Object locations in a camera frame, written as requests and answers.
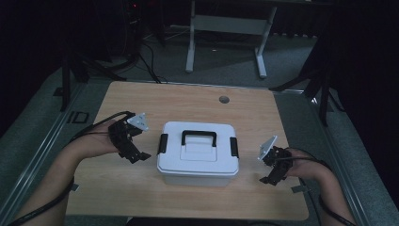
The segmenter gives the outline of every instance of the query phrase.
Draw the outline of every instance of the black handle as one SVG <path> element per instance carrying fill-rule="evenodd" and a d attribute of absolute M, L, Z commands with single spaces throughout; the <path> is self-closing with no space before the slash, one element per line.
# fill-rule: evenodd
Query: black handle
<path fill-rule="evenodd" d="M 198 130 L 183 130 L 182 132 L 182 146 L 185 145 L 185 136 L 197 135 L 197 136 L 209 136 L 213 137 L 212 147 L 216 147 L 216 132 L 211 131 L 198 131 Z"/>

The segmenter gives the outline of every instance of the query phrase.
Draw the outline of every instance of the wooden table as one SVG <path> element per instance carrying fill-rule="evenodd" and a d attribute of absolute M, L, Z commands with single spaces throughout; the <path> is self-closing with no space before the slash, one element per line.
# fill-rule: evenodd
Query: wooden table
<path fill-rule="evenodd" d="M 229 97 L 227 104 L 220 96 Z M 293 193 L 297 178 L 277 186 L 259 179 L 271 168 L 257 159 L 260 145 L 273 135 L 277 146 L 287 140 L 273 93 L 265 89 L 114 82 L 96 121 L 117 112 L 145 112 L 150 130 L 134 137 L 146 161 L 133 165 L 117 154 L 84 160 L 75 173 L 80 185 L 70 195 L 68 215 L 164 218 L 235 218 L 303 220 L 308 208 L 302 193 Z M 229 123 L 240 154 L 237 176 L 225 187 L 166 185 L 156 167 L 156 153 L 167 121 Z"/>

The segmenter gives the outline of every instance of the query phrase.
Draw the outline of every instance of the hand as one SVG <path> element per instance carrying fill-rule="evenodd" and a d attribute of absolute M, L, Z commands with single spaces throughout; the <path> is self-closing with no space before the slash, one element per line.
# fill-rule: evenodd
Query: hand
<path fill-rule="evenodd" d="M 288 151 L 291 152 L 292 157 L 310 157 L 308 154 L 296 149 L 288 149 Z M 294 160 L 293 166 L 288 170 L 286 175 L 319 181 L 330 173 L 330 170 L 320 163 L 297 159 Z"/>
<path fill-rule="evenodd" d="M 108 135 L 108 126 L 116 121 L 107 121 L 96 126 L 88 132 L 68 144 L 64 150 L 72 152 L 78 160 L 100 156 L 106 153 L 118 153 L 118 149 L 112 144 Z"/>

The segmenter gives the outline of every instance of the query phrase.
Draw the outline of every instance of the metal leg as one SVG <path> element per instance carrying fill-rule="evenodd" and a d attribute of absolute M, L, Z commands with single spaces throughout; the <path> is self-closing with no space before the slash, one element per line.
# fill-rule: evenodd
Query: metal leg
<path fill-rule="evenodd" d="M 62 107 L 60 111 L 65 111 L 71 99 L 71 68 L 67 56 L 62 60 Z"/>
<path fill-rule="evenodd" d="M 324 126 L 327 126 L 327 104 L 328 104 L 328 94 L 329 94 L 329 80 L 332 74 L 332 67 L 327 66 L 326 75 L 323 77 L 322 83 L 322 96 L 320 100 L 319 118 Z"/>
<path fill-rule="evenodd" d="M 259 76 L 261 78 L 266 78 L 266 68 L 264 66 L 264 61 L 263 61 L 263 50 L 266 45 L 267 38 L 270 33 L 270 28 L 272 27 L 274 17 L 276 15 L 277 8 L 273 7 L 271 9 L 271 12 L 269 14 L 269 18 L 267 19 L 267 23 L 264 25 L 264 31 L 262 35 L 262 43 L 259 46 L 259 48 L 255 48 L 255 57 L 256 57 L 256 62 L 258 63 L 258 70 L 259 70 Z"/>
<path fill-rule="evenodd" d="M 185 64 L 185 71 L 187 73 L 193 72 L 194 67 L 194 54 L 196 50 L 196 44 L 194 43 L 194 21 L 196 17 L 196 2 L 191 1 L 191 21 L 190 21 L 190 44 L 188 46 L 187 62 Z"/>
<path fill-rule="evenodd" d="M 288 81 L 288 82 L 286 82 L 286 83 L 284 83 L 284 84 L 282 84 L 282 85 L 280 85 L 278 87 L 269 88 L 269 90 L 271 90 L 271 91 L 284 91 L 284 90 L 288 89 L 289 87 L 291 87 L 291 86 L 293 86 L 295 84 L 298 84 L 298 83 L 300 83 L 302 81 L 305 81 L 306 79 L 308 79 L 308 78 L 307 77 L 298 76 L 298 77 L 294 78 L 293 80 L 290 80 L 290 81 Z"/>

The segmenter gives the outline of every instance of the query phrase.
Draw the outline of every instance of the metal frame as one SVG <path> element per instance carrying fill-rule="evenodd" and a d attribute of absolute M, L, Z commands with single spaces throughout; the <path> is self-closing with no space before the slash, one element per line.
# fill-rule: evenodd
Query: metal frame
<path fill-rule="evenodd" d="M 7 225 L 8 223 L 10 223 L 10 221 L 18 211 L 17 208 L 20 206 L 21 201 L 26 194 L 26 191 L 29 189 L 37 173 L 39 172 L 41 165 L 43 164 L 48 153 L 56 142 L 59 132 L 65 125 L 65 122 L 68 120 L 68 116 L 71 113 L 72 104 L 76 101 L 79 94 L 85 87 L 84 84 L 77 84 L 76 86 L 77 87 L 72 94 L 71 104 L 66 108 L 65 111 L 59 113 L 56 121 L 54 122 L 50 131 L 47 133 L 44 141 L 41 143 L 38 150 L 35 152 L 35 155 L 32 157 L 29 164 L 21 173 L 14 187 L 11 189 L 8 198 L 3 203 L 3 206 L 1 206 L 0 225 Z"/>
<path fill-rule="evenodd" d="M 241 33 L 249 35 L 262 35 L 262 42 L 255 48 L 255 57 L 258 64 L 259 76 L 266 78 L 266 68 L 263 61 L 263 50 L 266 45 L 270 28 L 277 11 L 277 7 L 272 7 L 267 20 L 242 19 L 231 17 L 217 17 L 208 15 L 196 15 L 196 1 L 191 1 L 191 21 L 190 21 L 190 43 L 188 45 L 187 61 L 185 71 L 193 72 L 194 54 L 196 50 L 195 30 L 220 31 L 230 33 Z"/>

